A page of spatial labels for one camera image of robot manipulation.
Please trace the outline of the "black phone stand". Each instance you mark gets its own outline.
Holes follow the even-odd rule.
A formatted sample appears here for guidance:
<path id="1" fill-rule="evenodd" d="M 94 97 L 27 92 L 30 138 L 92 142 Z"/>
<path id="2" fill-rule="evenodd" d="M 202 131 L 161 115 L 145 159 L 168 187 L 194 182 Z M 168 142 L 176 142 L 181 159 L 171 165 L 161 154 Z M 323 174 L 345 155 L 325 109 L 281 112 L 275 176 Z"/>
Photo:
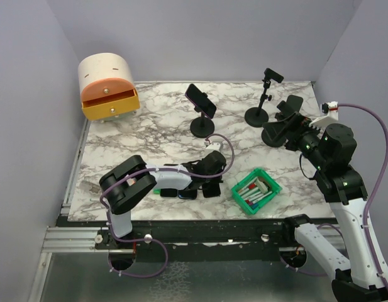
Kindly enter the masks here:
<path id="1" fill-rule="evenodd" d="M 263 103 L 268 100 L 270 101 L 272 99 L 272 95 L 268 95 L 267 91 L 270 88 L 271 81 L 275 81 L 276 83 L 281 83 L 284 80 L 284 76 L 280 75 L 276 71 L 266 68 L 264 71 L 264 78 L 262 80 L 263 82 L 263 93 L 260 97 L 260 102 L 257 107 L 252 107 L 246 110 L 245 112 L 245 121 L 248 125 L 254 127 L 254 128 L 261 128 L 263 127 L 263 124 L 268 122 L 269 115 L 262 108 Z"/>
<path id="2" fill-rule="evenodd" d="M 264 128 L 262 131 L 262 140 L 263 142 L 273 148 L 279 148 L 285 144 L 285 137 L 277 138 L 280 131 L 283 129 L 285 125 L 284 120 L 290 117 L 293 114 L 293 110 L 290 104 L 287 104 L 286 101 L 281 101 L 277 108 L 279 109 L 279 113 L 275 114 L 275 118 L 277 121 L 268 122 L 264 124 Z"/>
<path id="3" fill-rule="evenodd" d="M 200 117 L 191 121 L 190 131 L 197 138 L 206 138 L 210 134 L 214 133 L 214 123 L 211 119 L 200 110 L 199 107 L 195 107 L 194 110 L 201 114 Z"/>

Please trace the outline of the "black phone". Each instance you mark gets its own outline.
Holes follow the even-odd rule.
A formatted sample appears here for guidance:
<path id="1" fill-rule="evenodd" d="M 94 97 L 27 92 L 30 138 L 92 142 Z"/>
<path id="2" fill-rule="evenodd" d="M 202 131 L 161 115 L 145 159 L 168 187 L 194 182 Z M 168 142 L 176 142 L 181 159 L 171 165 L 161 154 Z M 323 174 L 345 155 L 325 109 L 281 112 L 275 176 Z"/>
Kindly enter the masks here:
<path id="1" fill-rule="evenodd" d="M 177 196 L 180 199 L 195 200 L 197 198 L 197 190 L 178 191 Z"/>

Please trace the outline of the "grey silver phone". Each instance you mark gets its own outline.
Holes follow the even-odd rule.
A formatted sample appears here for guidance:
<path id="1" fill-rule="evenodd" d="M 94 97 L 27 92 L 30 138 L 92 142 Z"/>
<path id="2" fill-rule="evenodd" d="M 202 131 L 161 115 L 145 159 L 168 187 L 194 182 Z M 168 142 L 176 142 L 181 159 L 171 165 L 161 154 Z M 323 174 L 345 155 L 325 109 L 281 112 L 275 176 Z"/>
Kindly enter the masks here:
<path id="1" fill-rule="evenodd" d="M 161 189 L 160 196 L 163 198 L 176 198 L 176 197 L 178 197 L 178 190 L 176 190 L 176 189 Z"/>

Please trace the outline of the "wood base phone stand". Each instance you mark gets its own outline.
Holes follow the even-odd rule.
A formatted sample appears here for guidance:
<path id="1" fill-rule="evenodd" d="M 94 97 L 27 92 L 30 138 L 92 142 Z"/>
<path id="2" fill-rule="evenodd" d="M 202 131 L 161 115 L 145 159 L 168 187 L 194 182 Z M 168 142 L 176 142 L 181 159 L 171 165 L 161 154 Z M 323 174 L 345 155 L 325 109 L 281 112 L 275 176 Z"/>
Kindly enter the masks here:
<path id="1" fill-rule="evenodd" d="M 299 112 L 303 104 L 304 99 L 300 96 L 289 95 L 286 101 L 286 112 L 290 116 L 295 112 Z"/>

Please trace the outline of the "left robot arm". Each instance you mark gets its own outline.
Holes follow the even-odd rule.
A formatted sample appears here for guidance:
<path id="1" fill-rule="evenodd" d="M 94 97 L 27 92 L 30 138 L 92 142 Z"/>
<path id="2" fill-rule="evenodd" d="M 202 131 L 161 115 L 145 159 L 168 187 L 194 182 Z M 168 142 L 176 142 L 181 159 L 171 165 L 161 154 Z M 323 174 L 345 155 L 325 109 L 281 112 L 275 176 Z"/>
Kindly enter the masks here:
<path id="1" fill-rule="evenodd" d="M 101 199 L 108 203 L 112 226 L 109 240 L 120 249 L 130 244 L 131 210 L 153 190 L 164 190 L 167 196 L 185 199 L 196 198 L 200 189 L 206 197 L 219 195 L 225 167 L 226 158 L 219 151 L 178 165 L 150 165 L 140 155 L 128 158 L 99 180 Z"/>

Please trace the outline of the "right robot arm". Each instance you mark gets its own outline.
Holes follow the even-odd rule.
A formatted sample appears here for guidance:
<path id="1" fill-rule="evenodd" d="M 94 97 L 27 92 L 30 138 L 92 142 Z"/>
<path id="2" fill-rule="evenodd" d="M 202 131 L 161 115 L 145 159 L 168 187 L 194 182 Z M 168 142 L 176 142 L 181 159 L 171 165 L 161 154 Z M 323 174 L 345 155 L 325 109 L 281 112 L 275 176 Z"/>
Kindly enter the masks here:
<path id="1" fill-rule="evenodd" d="M 307 215 L 284 220 L 282 241 L 302 245 L 323 268 L 337 301 L 388 301 L 388 266 L 367 209 L 368 196 L 361 175 L 350 165 L 357 147 L 352 130 L 330 123 L 321 133 L 298 112 L 263 125 L 266 144 L 283 140 L 315 167 L 313 179 L 340 227 L 347 254 L 322 236 Z"/>

